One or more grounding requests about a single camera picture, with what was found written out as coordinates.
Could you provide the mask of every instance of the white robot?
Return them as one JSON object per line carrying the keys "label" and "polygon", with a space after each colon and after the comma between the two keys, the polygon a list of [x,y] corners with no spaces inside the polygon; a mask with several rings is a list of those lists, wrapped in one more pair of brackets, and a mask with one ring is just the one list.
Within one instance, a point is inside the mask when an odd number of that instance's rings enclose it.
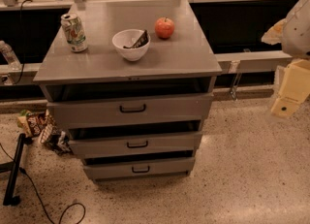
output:
{"label": "white robot", "polygon": [[282,50],[294,58],[284,69],[284,77],[271,113],[289,117],[310,94],[310,0],[299,0],[286,18],[276,23],[262,41],[280,42]]}

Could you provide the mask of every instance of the floor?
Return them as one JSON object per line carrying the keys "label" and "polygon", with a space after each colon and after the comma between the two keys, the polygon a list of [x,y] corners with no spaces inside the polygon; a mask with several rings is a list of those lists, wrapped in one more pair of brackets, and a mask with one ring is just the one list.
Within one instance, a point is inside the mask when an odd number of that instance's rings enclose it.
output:
{"label": "floor", "polygon": [[[21,166],[33,179],[54,223],[66,206],[82,203],[81,223],[310,223],[310,101],[289,119],[270,116],[270,94],[240,91],[233,101],[216,92],[189,176],[89,180],[74,156],[56,155],[37,142],[27,145]],[[45,103],[0,105],[1,145],[14,156],[22,109]],[[10,159],[0,150],[0,162]],[[4,192],[9,173],[0,175]],[[0,206],[0,223],[49,223],[30,180],[19,175],[18,206]],[[77,223],[82,206],[61,223]]]}

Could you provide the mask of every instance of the black metal stand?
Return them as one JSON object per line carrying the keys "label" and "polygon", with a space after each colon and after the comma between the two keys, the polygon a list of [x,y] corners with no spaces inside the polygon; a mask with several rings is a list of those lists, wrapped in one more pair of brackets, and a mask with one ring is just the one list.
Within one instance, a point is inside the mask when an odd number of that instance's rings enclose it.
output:
{"label": "black metal stand", "polygon": [[16,206],[20,203],[19,196],[13,196],[13,194],[16,187],[16,179],[19,170],[19,163],[23,150],[23,145],[31,143],[32,143],[31,138],[26,138],[25,134],[19,134],[14,161],[0,165],[0,173],[11,171],[6,190],[6,195],[3,201],[4,206],[8,205]]}

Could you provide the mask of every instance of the red apple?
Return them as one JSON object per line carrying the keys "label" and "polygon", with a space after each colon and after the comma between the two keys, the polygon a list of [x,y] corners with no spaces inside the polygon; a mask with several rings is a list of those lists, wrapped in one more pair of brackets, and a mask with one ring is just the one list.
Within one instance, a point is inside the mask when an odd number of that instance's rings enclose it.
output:
{"label": "red apple", "polygon": [[159,38],[167,39],[174,31],[174,22],[167,18],[161,17],[155,22],[155,33]]}

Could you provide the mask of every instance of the pile of packages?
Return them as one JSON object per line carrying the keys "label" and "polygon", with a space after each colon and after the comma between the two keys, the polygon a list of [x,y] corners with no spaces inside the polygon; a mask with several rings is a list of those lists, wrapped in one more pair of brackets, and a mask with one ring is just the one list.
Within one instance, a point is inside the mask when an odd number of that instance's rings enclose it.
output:
{"label": "pile of packages", "polygon": [[39,143],[58,155],[71,152],[66,133],[57,127],[54,118],[48,111],[24,110],[17,118],[17,125],[23,129],[26,137],[37,139]]}

